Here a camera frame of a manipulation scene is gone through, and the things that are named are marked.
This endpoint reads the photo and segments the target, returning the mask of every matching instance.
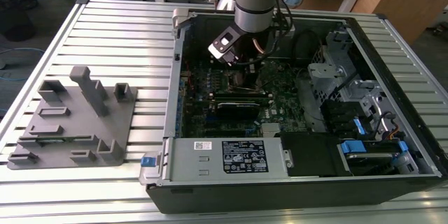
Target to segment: white sticker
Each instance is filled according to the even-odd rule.
[[[211,150],[212,143],[211,142],[195,142],[195,150]]]

